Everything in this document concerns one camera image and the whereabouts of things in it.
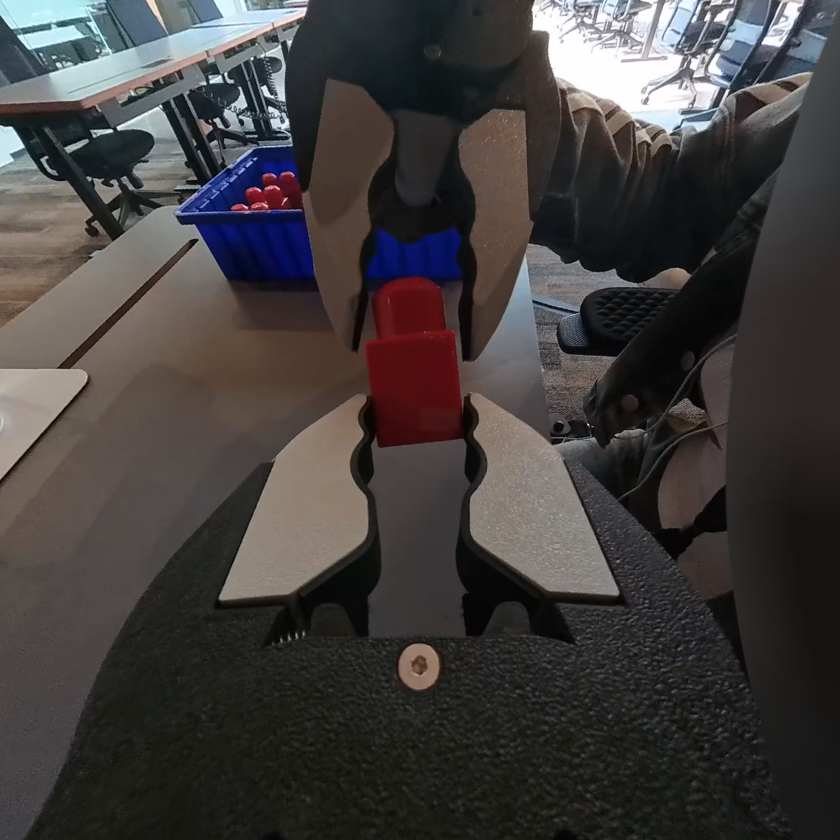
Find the long wood-edged office desk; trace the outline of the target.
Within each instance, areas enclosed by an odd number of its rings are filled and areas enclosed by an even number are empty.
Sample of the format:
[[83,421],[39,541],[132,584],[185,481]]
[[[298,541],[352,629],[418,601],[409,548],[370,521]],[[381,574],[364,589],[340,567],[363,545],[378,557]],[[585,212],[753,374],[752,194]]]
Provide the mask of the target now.
[[91,211],[89,235],[102,230],[111,239],[124,232],[106,208],[119,192],[100,183],[92,190],[79,166],[56,138],[63,125],[95,134],[123,126],[156,109],[164,114],[181,145],[188,168],[203,186],[225,168],[209,127],[194,113],[190,90],[229,81],[241,90],[232,130],[260,141],[288,140],[271,123],[270,103],[259,84],[256,62],[274,49],[287,57],[305,16],[305,6],[247,12],[218,18],[174,35],[66,69],[47,72],[20,39],[2,23],[1,124],[14,130],[38,170],[66,182]]

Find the blue plastic bin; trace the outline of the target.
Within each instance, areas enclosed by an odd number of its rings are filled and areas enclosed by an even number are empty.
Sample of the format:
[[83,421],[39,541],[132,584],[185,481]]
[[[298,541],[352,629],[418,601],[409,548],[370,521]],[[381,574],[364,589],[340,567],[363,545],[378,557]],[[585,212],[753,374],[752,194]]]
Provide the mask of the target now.
[[[261,177],[298,172],[289,145],[251,148],[175,210],[181,225],[196,226],[224,276],[231,281],[316,290],[308,228],[302,210],[234,211]],[[445,284],[461,278],[456,256],[461,242],[450,228],[405,245],[375,231],[375,250],[366,271],[372,289],[402,277]]]

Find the pile of red mega blocks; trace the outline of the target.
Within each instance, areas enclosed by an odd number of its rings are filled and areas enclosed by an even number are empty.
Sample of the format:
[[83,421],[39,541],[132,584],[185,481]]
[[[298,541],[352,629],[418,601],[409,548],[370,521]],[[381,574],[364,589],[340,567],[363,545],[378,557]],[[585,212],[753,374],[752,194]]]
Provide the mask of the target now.
[[261,182],[245,189],[243,199],[229,208],[235,213],[303,210],[302,189],[293,171],[267,172]]

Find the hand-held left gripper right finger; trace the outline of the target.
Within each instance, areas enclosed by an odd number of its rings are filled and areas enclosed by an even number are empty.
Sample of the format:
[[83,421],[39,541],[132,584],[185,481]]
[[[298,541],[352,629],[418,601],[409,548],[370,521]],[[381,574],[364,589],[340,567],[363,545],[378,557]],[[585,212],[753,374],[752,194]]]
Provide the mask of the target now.
[[558,450],[479,393],[465,398],[462,583],[472,595],[616,604],[621,593]]

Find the red mega block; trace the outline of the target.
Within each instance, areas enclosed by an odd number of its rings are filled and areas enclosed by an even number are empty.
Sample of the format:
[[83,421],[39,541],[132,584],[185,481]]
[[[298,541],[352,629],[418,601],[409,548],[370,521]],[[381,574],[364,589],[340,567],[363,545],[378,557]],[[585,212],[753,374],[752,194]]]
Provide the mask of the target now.
[[447,442],[464,434],[455,332],[442,290],[423,277],[392,280],[373,298],[365,344],[375,438],[381,448]]

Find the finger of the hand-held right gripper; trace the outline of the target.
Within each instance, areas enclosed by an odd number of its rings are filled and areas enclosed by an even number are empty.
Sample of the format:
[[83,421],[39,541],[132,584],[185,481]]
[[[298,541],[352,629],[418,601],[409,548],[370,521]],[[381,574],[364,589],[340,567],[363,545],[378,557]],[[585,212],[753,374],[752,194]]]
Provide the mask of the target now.
[[366,311],[362,251],[372,234],[371,183],[392,151],[390,117],[367,91],[327,81],[308,188],[314,276],[332,328],[357,350]]
[[475,361],[508,308],[532,230],[525,113],[489,111],[460,135],[458,161],[475,205],[475,267],[465,270],[458,320],[463,357]]

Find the row of office chairs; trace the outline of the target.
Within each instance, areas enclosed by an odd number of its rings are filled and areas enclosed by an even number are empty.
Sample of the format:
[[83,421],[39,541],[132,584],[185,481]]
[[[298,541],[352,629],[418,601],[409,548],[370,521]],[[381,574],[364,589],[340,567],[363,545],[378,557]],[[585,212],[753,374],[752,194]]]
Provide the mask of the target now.
[[555,76],[634,116],[702,112],[770,69],[801,30],[810,69],[837,2],[542,2]]

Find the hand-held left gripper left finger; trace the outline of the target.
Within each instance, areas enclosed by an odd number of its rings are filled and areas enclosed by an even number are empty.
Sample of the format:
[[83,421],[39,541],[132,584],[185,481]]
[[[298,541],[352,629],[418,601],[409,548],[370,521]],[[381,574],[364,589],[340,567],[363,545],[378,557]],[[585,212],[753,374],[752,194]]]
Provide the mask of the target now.
[[360,553],[373,513],[358,458],[366,395],[352,396],[273,459],[218,595],[220,606],[291,604]]

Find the black office chair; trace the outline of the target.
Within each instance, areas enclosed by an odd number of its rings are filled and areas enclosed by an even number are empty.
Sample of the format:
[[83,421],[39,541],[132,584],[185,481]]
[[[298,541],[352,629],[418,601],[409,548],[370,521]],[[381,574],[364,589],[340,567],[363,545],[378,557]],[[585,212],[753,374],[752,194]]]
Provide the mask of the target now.
[[187,95],[197,118],[209,127],[209,137],[217,144],[220,156],[224,156],[226,140],[243,146],[259,144],[255,137],[230,127],[227,113],[234,112],[241,92],[237,84],[220,81],[192,89]]
[[121,227],[131,215],[142,217],[145,208],[162,207],[159,199],[167,196],[167,192],[146,191],[135,174],[135,168],[148,161],[148,153],[154,147],[152,134],[139,129],[95,134],[85,127],[69,124],[55,128],[54,132],[87,177],[92,190],[97,183],[119,190],[106,203],[106,208]]

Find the person's right forearm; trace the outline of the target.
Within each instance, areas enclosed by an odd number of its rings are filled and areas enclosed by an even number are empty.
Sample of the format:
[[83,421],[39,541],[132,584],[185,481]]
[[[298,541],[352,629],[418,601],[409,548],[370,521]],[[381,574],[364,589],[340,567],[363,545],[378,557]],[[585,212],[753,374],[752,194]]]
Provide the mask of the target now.
[[530,244],[641,283],[760,231],[812,71],[731,94],[701,130],[635,120],[557,79],[560,139]]

